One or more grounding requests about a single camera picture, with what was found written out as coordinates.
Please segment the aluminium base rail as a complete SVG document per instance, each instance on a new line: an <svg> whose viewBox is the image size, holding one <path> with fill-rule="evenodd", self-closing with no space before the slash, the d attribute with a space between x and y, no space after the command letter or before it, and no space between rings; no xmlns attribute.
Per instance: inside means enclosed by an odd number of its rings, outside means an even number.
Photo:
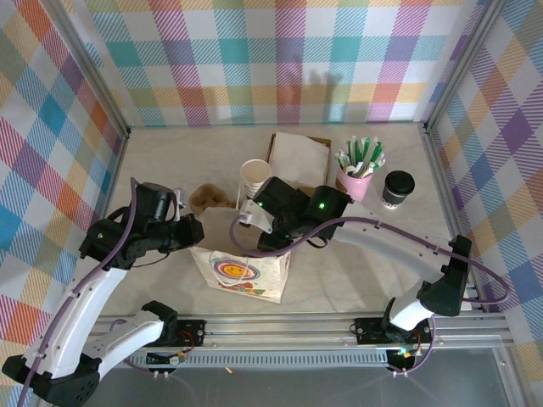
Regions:
<svg viewBox="0 0 543 407"><path fill-rule="evenodd" d="M379 318L375 314L286 314L286 315L182 315L178 318L205 320L202 347L196 350L329 350L338 348L494 348L512 345L512 334L500 314L464 312L457 317L428 320L433 338L419 344L362 344L350 332L356 318ZM167 321L150 311L140 311L112 327L111 318L64 324L51 336L49 348L62 354L122 348L128 354L160 337Z"/></svg>

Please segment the stack of paper cups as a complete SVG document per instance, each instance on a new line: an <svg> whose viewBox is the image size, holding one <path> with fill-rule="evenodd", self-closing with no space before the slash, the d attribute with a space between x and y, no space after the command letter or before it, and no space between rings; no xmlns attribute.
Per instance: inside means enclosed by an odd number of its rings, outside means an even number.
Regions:
<svg viewBox="0 0 543 407"><path fill-rule="evenodd" d="M247 198L254 198L264 183L272 176L271 166L262 159L246 161L240 168L241 189Z"/></svg>

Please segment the brown pulp cup carrier stack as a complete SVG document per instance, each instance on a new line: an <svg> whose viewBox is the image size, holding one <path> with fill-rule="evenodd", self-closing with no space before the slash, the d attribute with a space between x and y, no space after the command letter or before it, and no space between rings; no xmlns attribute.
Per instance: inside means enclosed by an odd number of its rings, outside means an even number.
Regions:
<svg viewBox="0 0 543 407"><path fill-rule="evenodd" d="M214 207L230 207L231 202L227 194L214 184L203 184L189 197L190 209L201 215L206 209Z"/></svg>

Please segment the aluminium frame post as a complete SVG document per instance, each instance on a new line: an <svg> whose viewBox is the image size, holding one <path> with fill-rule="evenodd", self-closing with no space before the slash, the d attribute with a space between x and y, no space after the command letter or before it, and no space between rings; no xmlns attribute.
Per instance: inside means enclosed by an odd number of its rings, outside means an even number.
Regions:
<svg viewBox="0 0 543 407"><path fill-rule="evenodd" d="M86 45L87 42L94 45L105 69L113 70L115 68L85 0L41 0L41 2L80 67L82 74L88 79L98 101L103 105L104 111L112 120L115 129L124 139L129 139L130 123L123 115L110 91L108 82Z"/></svg>
<svg viewBox="0 0 543 407"><path fill-rule="evenodd" d="M421 118L426 134L432 133L445 113L506 3L507 0L477 0Z"/></svg>

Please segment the white printed paper bag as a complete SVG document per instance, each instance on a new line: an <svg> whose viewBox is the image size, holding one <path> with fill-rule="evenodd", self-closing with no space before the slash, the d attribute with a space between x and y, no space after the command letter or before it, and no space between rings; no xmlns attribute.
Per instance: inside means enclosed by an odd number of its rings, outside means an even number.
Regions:
<svg viewBox="0 0 543 407"><path fill-rule="evenodd" d="M204 239L189 251L209 287L279 304L291 255L257 258L243 254L229 235L237 215L231 208L206 209L198 217Z"/></svg>

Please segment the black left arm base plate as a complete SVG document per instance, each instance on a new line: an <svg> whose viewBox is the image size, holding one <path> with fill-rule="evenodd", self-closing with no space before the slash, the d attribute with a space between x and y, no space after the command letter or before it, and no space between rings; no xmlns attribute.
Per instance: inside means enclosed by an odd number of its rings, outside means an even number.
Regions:
<svg viewBox="0 0 543 407"><path fill-rule="evenodd" d="M178 347L197 348L202 347L205 336L205 320L190 320L177 318L176 322L167 321L160 337L145 347Z"/></svg>

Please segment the black paper coffee cup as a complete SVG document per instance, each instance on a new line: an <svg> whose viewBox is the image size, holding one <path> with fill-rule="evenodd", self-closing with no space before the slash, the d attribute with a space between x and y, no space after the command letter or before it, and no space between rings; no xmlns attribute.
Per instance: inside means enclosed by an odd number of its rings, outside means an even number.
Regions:
<svg viewBox="0 0 543 407"><path fill-rule="evenodd" d="M382 202L387 209L397 209L414 191L413 188L383 187Z"/></svg>

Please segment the pink cylindrical holder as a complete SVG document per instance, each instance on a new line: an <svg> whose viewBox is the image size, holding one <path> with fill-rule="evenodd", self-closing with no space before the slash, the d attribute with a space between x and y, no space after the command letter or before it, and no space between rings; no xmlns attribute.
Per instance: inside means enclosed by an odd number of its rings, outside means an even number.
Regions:
<svg viewBox="0 0 543 407"><path fill-rule="evenodd" d="M363 178L355 178L346 175L341 169L338 169L335 186L341 192L350 195L353 200L362 202L366 196L371 180L372 175Z"/></svg>

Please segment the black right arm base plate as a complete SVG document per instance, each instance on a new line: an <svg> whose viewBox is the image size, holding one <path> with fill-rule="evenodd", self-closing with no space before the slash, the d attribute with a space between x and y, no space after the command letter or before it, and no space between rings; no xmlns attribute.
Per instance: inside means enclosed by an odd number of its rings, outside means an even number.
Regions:
<svg viewBox="0 0 543 407"><path fill-rule="evenodd" d="M433 335L428 320L419 322L411 331L402 330L384 322L382 318L356 318L350 332L362 344L419 344L430 343Z"/></svg>

